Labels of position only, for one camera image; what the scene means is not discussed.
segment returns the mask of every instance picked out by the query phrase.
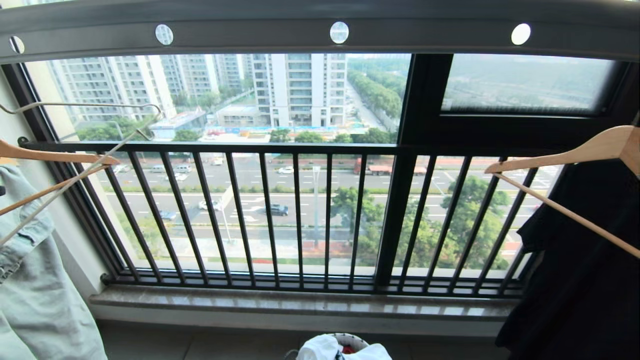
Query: red truck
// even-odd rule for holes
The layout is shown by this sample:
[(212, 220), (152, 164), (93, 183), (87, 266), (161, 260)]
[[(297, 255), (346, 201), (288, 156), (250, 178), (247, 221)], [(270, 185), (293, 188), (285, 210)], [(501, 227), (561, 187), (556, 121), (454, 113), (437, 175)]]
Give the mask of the red truck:
[[(353, 173), (360, 173), (360, 164), (362, 164), (362, 158), (358, 158), (353, 167)], [(371, 175), (391, 175), (391, 171), (393, 171), (393, 167), (390, 165), (367, 165), (367, 170), (365, 174)], [(414, 175), (424, 176), (427, 173), (427, 169), (422, 166), (416, 165), (413, 170)]]

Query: clothing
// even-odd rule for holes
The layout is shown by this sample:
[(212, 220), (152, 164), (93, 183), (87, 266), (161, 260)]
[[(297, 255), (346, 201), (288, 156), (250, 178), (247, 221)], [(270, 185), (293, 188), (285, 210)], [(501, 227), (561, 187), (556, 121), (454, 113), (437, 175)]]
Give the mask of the clothing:
[[(639, 191), (620, 161), (570, 165), (550, 199), (640, 247)], [(544, 251), (495, 341), (510, 359), (640, 359), (640, 261), (542, 206), (518, 231)]]
[[(0, 166), (6, 194), (0, 208), (36, 190), (17, 168)], [(41, 202), (0, 217), (0, 238)], [(0, 247), (0, 359), (106, 359), (93, 316), (63, 268), (41, 212)]]

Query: black garment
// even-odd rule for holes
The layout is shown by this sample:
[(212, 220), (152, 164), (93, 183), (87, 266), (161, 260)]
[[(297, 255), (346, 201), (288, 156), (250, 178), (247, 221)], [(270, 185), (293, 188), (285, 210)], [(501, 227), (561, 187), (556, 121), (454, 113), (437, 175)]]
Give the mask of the black garment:
[[(638, 179), (620, 160), (571, 165), (550, 198), (640, 247)], [(495, 344), (510, 359), (640, 359), (640, 261), (548, 206), (518, 233), (543, 260)]]

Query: black metal railing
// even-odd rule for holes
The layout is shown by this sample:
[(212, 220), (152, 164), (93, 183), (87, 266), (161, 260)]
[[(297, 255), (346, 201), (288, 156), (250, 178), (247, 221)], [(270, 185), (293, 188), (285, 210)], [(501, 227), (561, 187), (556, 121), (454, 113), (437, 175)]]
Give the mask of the black metal railing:
[[(40, 149), (48, 151), (87, 151), (96, 153), (105, 153), (115, 145), (113, 142), (83, 142), (83, 143), (25, 143), (22, 146), (29, 149)], [(188, 246), (190, 251), (193, 252), (193, 258), (195, 260), (195, 266), (191, 268), (185, 268), (180, 262), (180, 256), (175, 250), (175, 244), (172, 241), (172, 237), (169, 234), (168, 226), (162, 219), (160, 209), (156, 204), (152, 187), (149, 184), (149, 180), (145, 175), (145, 171), (139, 159), (139, 153), (149, 154), (154, 152), (159, 155), (161, 164), (163, 166), (164, 174), (167, 175), (168, 182), (175, 199), (179, 219), (184, 225), (186, 238), (188, 239)], [(211, 233), (214, 237), (215, 247), (220, 258), (221, 268), (211, 269), (207, 268), (205, 259), (201, 253), (200, 244), (193, 231), (191, 219), (188, 215), (188, 208), (183, 201), (181, 189), (178, 180), (175, 178), (174, 169), (170, 154), (173, 153), (186, 153), (193, 160), (195, 166), (195, 172), (199, 185), (202, 189), (202, 195), (206, 203), (207, 216), (211, 222)], [(219, 219), (215, 213), (214, 202), (211, 198), (209, 191), (209, 184), (207, 182), (207, 176), (203, 167), (203, 160), (201, 153), (217, 152), (223, 153), (227, 162), (227, 171), (230, 179), (230, 187), (233, 194), (233, 202), (237, 211), (237, 221), (239, 224), (239, 230), (241, 233), (241, 241), (244, 248), (244, 261), (243, 265), (246, 265), (246, 270), (233, 270), (230, 266), (230, 260), (228, 254), (225, 252), (225, 244), (221, 235)], [(121, 239), (121, 236), (116, 230), (115, 222), (117, 219), (113, 218), (113, 212), (109, 212), (107, 204), (100, 201), (98, 192), (102, 189), (96, 189), (89, 179), (83, 181), (83, 185), (80, 187), (87, 192), (94, 210), (99, 218), (102, 220), (101, 226), (104, 227), (104, 232), (109, 235), (112, 242), (103, 244), (103, 249), (111, 252), (105, 254), (105, 261), (112, 261), (111, 268), (116, 269), (112, 274), (108, 274), (106, 277), (110, 283), (117, 284), (145, 284), (145, 285), (162, 285), (162, 286), (193, 286), (204, 288), (235, 288), (235, 289), (253, 289), (253, 290), (283, 290), (283, 291), (330, 291), (341, 293), (387, 293), (398, 295), (434, 295), (434, 296), (448, 296), (448, 297), (493, 297), (493, 298), (510, 298), (518, 297), (522, 290), (522, 281), (519, 277), (516, 277), (516, 270), (524, 260), (524, 255), (518, 253), (514, 262), (510, 264), (509, 268), (504, 272), (504, 276), (496, 278), (495, 276), (488, 277), (488, 274), (492, 268), (492, 264), (499, 254), (503, 241), (507, 236), (509, 229), (520, 209), (523, 202), (525, 193), (518, 192), (513, 204), (509, 210), (508, 215), (504, 218), (502, 229), (498, 234), (495, 242), (492, 245), (488, 258), (486, 259), (484, 266), (477, 275), (469, 276), (465, 275), (465, 263), (470, 254), (471, 248), (474, 245), (476, 236), (482, 224), (483, 218), (490, 203), (493, 199), (494, 193), (497, 188), (497, 178), (492, 178), (484, 194), (483, 200), (480, 203), (479, 210), (477, 212), (474, 225), (468, 232), (468, 238), (461, 251), (460, 259), (453, 275), (444, 276), (438, 269), (436, 264), (441, 256), (444, 243), (447, 239), (447, 232), (451, 226), (451, 222), (456, 211), (457, 205), (461, 199), (463, 183), (464, 181), (457, 181), (453, 191), (448, 194), (450, 196), (449, 206), (447, 208), (444, 221), (440, 233), (437, 236), (437, 243), (435, 249), (433, 249), (433, 259), (431, 260), (431, 266), (426, 269), (426, 275), (410, 274), (410, 262), (411, 256), (416, 246), (416, 238), (419, 232), (420, 221), (423, 218), (423, 211), (426, 205), (426, 201), (429, 197), (429, 189), (432, 185), (432, 177), (436, 170), (436, 160), (438, 155), (432, 153), (432, 149), (420, 149), (420, 148), (408, 148), (400, 147), (396, 145), (335, 145), (335, 144), (314, 144), (314, 145), (298, 145), (298, 144), (274, 144), (274, 145), (255, 145), (255, 144), (204, 144), (204, 143), (152, 143), (152, 142), (134, 142), (128, 143), (122, 147), (122, 152), (119, 153), (120, 158), (127, 159), (131, 163), (133, 172), (135, 173), (137, 181), (140, 183), (140, 191), (146, 200), (146, 205), (149, 208), (152, 218), (162, 239), (162, 244), (166, 247), (166, 260), (165, 264), (161, 264), (154, 257), (150, 244), (145, 236), (145, 232), (141, 229), (138, 220), (134, 216), (134, 212), (131, 209), (130, 199), (123, 191), (116, 174), (112, 168), (105, 170), (106, 181), (108, 181), (111, 189), (110, 191), (115, 194), (117, 202), (122, 207), (124, 217), (128, 226), (131, 227), (131, 234), (135, 243), (140, 247), (141, 258), (148, 263), (148, 266), (136, 266), (133, 261), (133, 255), (131, 249), (127, 250), (125, 242)], [(265, 201), (265, 213), (267, 220), (267, 233), (269, 249), (271, 250), (271, 260), (273, 270), (264, 271), (254, 267), (254, 260), (252, 258), (251, 243), (247, 233), (247, 224), (243, 214), (243, 204), (241, 202), (241, 192), (238, 185), (236, 164), (233, 154), (235, 153), (252, 153), (257, 155), (257, 161), (259, 162), (259, 173), (261, 179), (262, 189), (261, 192)], [(271, 196), (269, 190), (268, 179), (268, 164), (266, 161), (266, 154), (280, 153), (280, 154), (292, 154), (292, 164), (294, 168), (293, 181), (294, 181), (294, 201), (296, 208), (296, 238), (295, 244), (297, 247), (297, 271), (291, 271), (291, 266), (283, 266), (278, 263), (277, 256), (277, 239), (274, 232), (273, 214), (271, 210)], [(324, 259), (323, 264), (319, 265), (323, 269), (322, 272), (306, 272), (305, 273), (305, 257), (303, 248), (303, 235), (302, 235), (302, 219), (301, 219), (301, 200), (300, 200), (300, 162), (299, 157), (301, 154), (319, 154), (326, 156), (326, 223), (324, 232)], [(331, 242), (331, 206), (332, 206), (332, 173), (333, 161), (336, 155), (357, 155), (361, 157), (360, 171), (358, 176), (358, 196), (355, 209), (355, 226), (353, 227), (353, 240), (351, 241), (352, 249), (349, 260), (349, 271), (343, 274), (331, 274), (330, 273), (330, 242)], [(402, 268), (399, 275), (392, 275), (389, 272), (384, 274), (380, 272), (378, 263), (380, 261), (386, 261), (389, 263), (388, 249), (385, 248), (385, 243), (395, 243), (398, 241), (387, 241), (385, 236), (399, 236), (400, 229), (402, 228), (402, 222), (405, 221), (404, 213), (386, 213), (383, 219), (383, 227), (387, 227), (390, 224), (395, 225), (393, 228), (397, 229), (393, 231), (384, 231), (382, 238), (380, 239), (380, 250), (378, 254), (378, 260), (376, 262), (376, 271), (372, 275), (358, 274), (356, 268), (358, 267), (357, 254), (358, 254), (358, 238), (360, 231), (360, 219), (363, 207), (363, 195), (365, 190), (365, 174), (367, 170), (367, 157), (380, 156), (380, 155), (393, 155), (396, 159), (402, 158), (408, 161), (396, 161), (394, 165), (394, 174), (402, 174), (405, 177), (413, 177), (414, 164), (417, 156), (427, 155), (429, 156), (428, 165), (426, 167), (426, 173), (424, 178), (424, 184), (419, 193), (419, 199), (417, 201), (417, 210), (413, 224), (411, 224), (411, 232), (408, 240), (408, 246), (404, 260), (402, 261)], [(465, 179), (467, 172), (470, 168), (470, 164), (473, 157), (471, 155), (464, 156), (461, 163), (458, 179)], [(76, 171), (79, 172), (82, 168), (76, 166)], [(524, 185), (530, 186), (534, 176), (536, 175), (536, 169), (532, 169), (527, 174)], [(397, 200), (403, 200), (406, 204), (407, 199), (397, 199), (396, 189), (394, 183), (389, 185), (389, 193), (387, 196), (387, 208), (389, 205)], [(395, 256), (397, 249), (393, 249), (392, 256)], [(380, 279), (389, 279), (388, 282), (380, 281)]]

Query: railing bar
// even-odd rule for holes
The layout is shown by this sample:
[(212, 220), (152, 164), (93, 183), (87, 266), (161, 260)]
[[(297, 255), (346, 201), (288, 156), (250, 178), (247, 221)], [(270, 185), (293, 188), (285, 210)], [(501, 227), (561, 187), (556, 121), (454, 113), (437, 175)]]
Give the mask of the railing bar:
[(189, 221), (187, 208), (184, 205), (184, 201), (182, 201), (180, 187), (178, 186), (178, 181), (175, 179), (175, 174), (173, 172), (171, 160), (169, 159), (169, 154), (166, 152), (161, 152), (161, 157), (164, 164), (164, 169), (166, 170), (166, 175), (169, 178), (169, 184), (171, 185), (171, 189), (173, 190), (175, 203), (176, 205), (178, 205), (178, 211), (180, 211), (182, 225), (184, 226), (184, 230), (187, 232), (187, 238), (189, 238), (189, 242), (191, 243), (191, 250), (193, 250), (193, 255), (196, 257), (196, 262), (198, 263), (198, 268), (200, 269), (200, 274), (202, 275), (202, 281), (207, 284), (209, 283), (207, 269), (204, 267), (204, 261), (202, 261), (202, 255), (200, 254), (200, 247), (198, 246), (196, 237), (193, 234), (193, 228), (191, 227), (191, 221)]
[(329, 288), (329, 242), (331, 237), (331, 178), (333, 168), (333, 155), (326, 156), (326, 219), (324, 228), (324, 288)]
[(267, 214), (267, 226), (269, 227), (269, 242), (271, 244), (271, 257), (273, 258), (273, 275), (276, 287), (280, 287), (280, 275), (278, 274), (278, 255), (276, 253), (276, 240), (273, 234), (273, 218), (271, 217), (271, 198), (269, 198), (269, 180), (267, 179), (267, 165), (264, 153), (260, 153), (260, 173), (262, 174), (262, 189), (264, 189), (264, 205)]
[(302, 269), (302, 219), (300, 214), (300, 167), (298, 166), (298, 154), (293, 154), (293, 186), (296, 192), (296, 230), (298, 235), (298, 268), (300, 271), (300, 288), (304, 287)]
[(166, 249), (169, 252), (169, 256), (171, 257), (171, 261), (173, 262), (173, 266), (175, 267), (175, 271), (180, 277), (180, 281), (184, 282), (184, 273), (182, 272), (182, 267), (180, 266), (180, 262), (178, 262), (178, 256), (175, 254), (175, 250), (173, 249), (173, 244), (171, 243), (171, 239), (169, 239), (169, 234), (166, 232), (166, 228), (164, 227), (164, 222), (160, 217), (160, 211), (156, 206), (156, 200), (154, 199), (153, 193), (149, 188), (149, 183), (147, 182), (147, 178), (145, 177), (144, 171), (142, 171), (142, 166), (140, 166), (140, 160), (135, 152), (129, 153), (129, 159), (131, 160), (131, 165), (133, 166), (133, 170), (136, 172), (138, 176), (138, 181), (140, 182), (140, 186), (142, 187), (142, 192), (145, 194), (145, 198), (147, 199), (147, 203), (149, 204), (149, 210), (151, 210), (151, 214), (153, 214), (154, 219), (156, 220), (156, 225), (158, 226), (158, 230), (160, 231), (160, 235), (166, 245)]
[(251, 284), (252, 286), (255, 286), (255, 274), (253, 273), (253, 260), (251, 259), (251, 249), (249, 248), (249, 239), (246, 234), (246, 226), (244, 224), (244, 214), (242, 211), (242, 202), (240, 201), (240, 192), (238, 190), (238, 180), (236, 177), (236, 167), (234, 166), (234, 157), (231, 152), (227, 152), (226, 155), (227, 155), (227, 167), (229, 169), (229, 179), (231, 180), (231, 189), (233, 189), (234, 191), (234, 200), (236, 202), (238, 223), (240, 225), (240, 233), (242, 234), (244, 254), (246, 256), (246, 265), (249, 269)]
[[(537, 172), (538, 172), (538, 168), (529, 169), (527, 176), (525, 177), (524, 182), (522, 184), (526, 187), (531, 186), (531, 184), (533, 183), (533, 179), (536, 177)], [(495, 240), (495, 243), (493, 244), (491, 252), (489, 253), (489, 258), (484, 263), (482, 271), (480, 272), (480, 276), (476, 281), (476, 285), (474, 286), (474, 290), (473, 290), (474, 294), (478, 293), (478, 291), (480, 290), (481, 283), (486, 279), (486, 274), (489, 273), (489, 270), (491, 269), (491, 266), (493, 265), (493, 262), (495, 261), (496, 256), (498, 256), (498, 252), (502, 247), (502, 242), (504, 242), (505, 237), (507, 236), (509, 230), (511, 229), (511, 224), (515, 220), (516, 215), (518, 214), (518, 211), (520, 210), (520, 206), (522, 205), (522, 202), (524, 201), (524, 198), (526, 195), (527, 194), (525, 192), (520, 190), (518, 192), (518, 195), (516, 195), (516, 198), (513, 200), (513, 204), (511, 205), (509, 214), (507, 215), (507, 218), (504, 220), (504, 224), (502, 225), (502, 229), (498, 234), (498, 238)]]
[[(76, 165), (76, 170), (78, 171), (78, 174), (84, 170), (80, 164), (76, 163), (75, 165)], [(88, 177), (86, 177), (83, 179), (83, 183), (87, 193), (89, 194), (89, 197), (93, 202), (93, 205), (95, 206), (95, 209), (98, 211), (98, 214), (102, 218), (102, 222), (106, 226), (107, 231), (109, 231), (109, 234), (111, 235), (111, 238), (113, 239), (113, 242), (115, 243), (116, 248), (118, 248), (118, 251), (122, 256), (122, 259), (124, 259), (124, 262), (127, 264), (127, 267), (131, 271), (134, 279), (136, 281), (140, 281), (140, 275), (138, 273), (138, 269), (136, 269), (135, 265), (133, 265), (133, 261), (131, 261), (131, 257), (129, 256), (129, 253), (127, 253), (127, 249), (125, 249), (124, 245), (122, 244), (122, 241), (118, 236), (118, 232), (113, 227), (113, 224), (111, 223), (111, 219), (109, 219), (109, 216), (107, 215), (106, 211), (104, 211), (104, 206), (102, 206), (101, 201), (98, 199), (98, 196), (95, 193), (95, 189), (93, 189), (93, 186), (91, 185), (91, 181), (89, 180)]]
[(106, 172), (107, 179), (109, 179), (109, 182), (111, 183), (111, 187), (113, 188), (113, 191), (115, 192), (116, 197), (120, 202), (122, 211), (124, 211), (124, 214), (127, 217), (127, 220), (129, 221), (129, 225), (131, 225), (131, 229), (133, 230), (133, 233), (136, 235), (136, 238), (138, 239), (138, 243), (140, 243), (142, 252), (144, 253), (147, 261), (149, 262), (149, 266), (151, 266), (151, 269), (153, 270), (154, 275), (156, 276), (158, 282), (162, 282), (163, 276), (160, 274), (160, 270), (158, 269), (156, 261), (154, 260), (154, 257), (151, 254), (151, 250), (149, 250), (149, 246), (145, 241), (145, 236), (142, 234), (142, 231), (140, 231), (138, 222), (136, 221), (136, 218), (133, 216), (133, 212), (131, 212), (131, 208), (129, 207), (127, 198), (125, 197), (124, 192), (122, 192), (122, 188), (120, 187), (120, 183), (118, 183), (118, 179), (116, 179), (116, 176), (113, 173), (113, 169), (109, 167), (104, 169), (104, 171)]
[(213, 235), (216, 238), (216, 244), (218, 245), (218, 254), (220, 254), (220, 261), (222, 262), (222, 268), (225, 271), (225, 278), (227, 284), (231, 286), (231, 273), (229, 271), (229, 263), (227, 261), (227, 254), (225, 252), (225, 246), (222, 243), (222, 236), (220, 235), (220, 228), (218, 226), (218, 219), (216, 218), (216, 212), (213, 208), (213, 201), (211, 201), (211, 193), (209, 192), (209, 184), (207, 183), (207, 177), (205, 176), (204, 169), (202, 168), (202, 159), (199, 152), (193, 153), (193, 161), (196, 165), (196, 171), (200, 178), (200, 186), (202, 187), (202, 193), (204, 195), (204, 201), (207, 204), (207, 212), (209, 214), (209, 221), (211, 221), (211, 227), (213, 228)]
[(451, 195), (451, 202), (449, 203), (449, 209), (447, 209), (447, 214), (444, 218), (444, 222), (442, 223), (442, 230), (440, 231), (440, 237), (438, 239), (438, 244), (436, 245), (436, 250), (433, 254), (433, 259), (429, 264), (429, 271), (427, 272), (427, 277), (424, 280), (424, 291), (427, 292), (429, 288), (429, 283), (431, 282), (431, 278), (433, 278), (433, 272), (438, 264), (438, 258), (440, 257), (440, 251), (442, 251), (442, 247), (444, 245), (444, 241), (447, 238), (447, 232), (449, 230), (449, 226), (451, 225), (451, 220), (453, 219), (453, 213), (456, 210), (456, 206), (458, 205), (458, 199), (460, 199), (460, 193), (462, 192), (462, 186), (465, 183), (465, 178), (467, 177), (467, 171), (469, 170), (469, 165), (471, 165), (471, 156), (465, 156), (464, 161), (462, 161), (462, 167), (460, 168), (460, 173), (458, 174), (458, 178), (456, 180), (456, 187), (453, 190), (453, 194)]
[(367, 172), (367, 155), (362, 154), (360, 160), (360, 179), (358, 180), (358, 202), (356, 203), (355, 224), (353, 227), (353, 252), (351, 253), (351, 271), (349, 273), (349, 290), (353, 290), (353, 276), (356, 270), (358, 254), (358, 233), (360, 230), (360, 214), (362, 214), (362, 197), (364, 196), (364, 177)]
[(524, 252), (522, 252), (522, 246), (521, 246), (520, 249), (518, 250), (518, 254), (513, 259), (513, 263), (509, 267), (509, 270), (507, 270), (507, 274), (504, 276), (504, 279), (500, 283), (500, 288), (498, 288), (498, 294), (500, 295), (504, 294), (504, 290), (507, 288), (507, 285), (509, 285), (509, 283), (511, 282), (513, 278), (513, 274), (515, 274), (516, 270), (518, 270), (518, 266), (520, 266), (520, 262), (522, 262), (524, 255), (525, 254)]
[(418, 236), (418, 230), (420, 229), (420, 223), (422, 222), (422, 213), (424, 212), (424, 205), (427, 202), (427, 196), (429, 195), (429, 187), (431, 186), (431, 178), (433, 177), (433, 171), (436, 167), (437, 156), (429, 157), (429, 164), (427, 165), (427, 173), (424, 177), (424, 183), (422, 184), (422, 192), (420, 193), (420, 200), (418, 201), (418, 208), (415, 212), (415, 220), (413, 221), (413, 228), (411, 230), (411, 236), (409, 237), (409, 244), (406, 248), (406, 255), (404, 257), (404, 264), (402, 267), (402, 274), (398, 282), (398, 290), (401, 291), (404, 286), (404, 280), (406, 279), (406, 273), (409, 269), (411, 262), (411, 256), (413, 254), (413, 247), (415, 246), (415, 239)]
[[(507, 160), (507, 156), (501, 156), (498, 161), (503, 162)], [(453, 293), (453, 289), (456, 287), (456, 283), (458, 282), (458, 278), (460, 278), (460, 273), (467, 262), (467, 258), (469, 256), (469, 252), (471, 252), (471, 248), (474, 245), (476, 240), (476, 236), (478, 231), (480, 231), (480, 226), (482, 225), (482, 221), (484, 220), (484, 216), (486, 214), (491, 201), (493, 200), (493, 194), (495, 193), (496, 187), (498, 187), (498, 179), (495, 176), (491, 176), (491, 180), (489, 180), (489, 186), (486, 189), (486, 193), (484, 194), (484, 199), (482, 203), (480, 203), (480, 208), (478, 209), (478, 213), (476, 215), (476, 221), (474, 225), (471, 227), (471, 233), (469, 234), (469, 239), (465, 244), (465, 248), (462, 250), (462, 255), (460, 256), (460, 260), (458, 261), (458, 266), (456, 266), (456, 270), (453, 273), (453, 277), (451, 278), (451, 283), (449, 288), (447, 289), (448, 293)]]

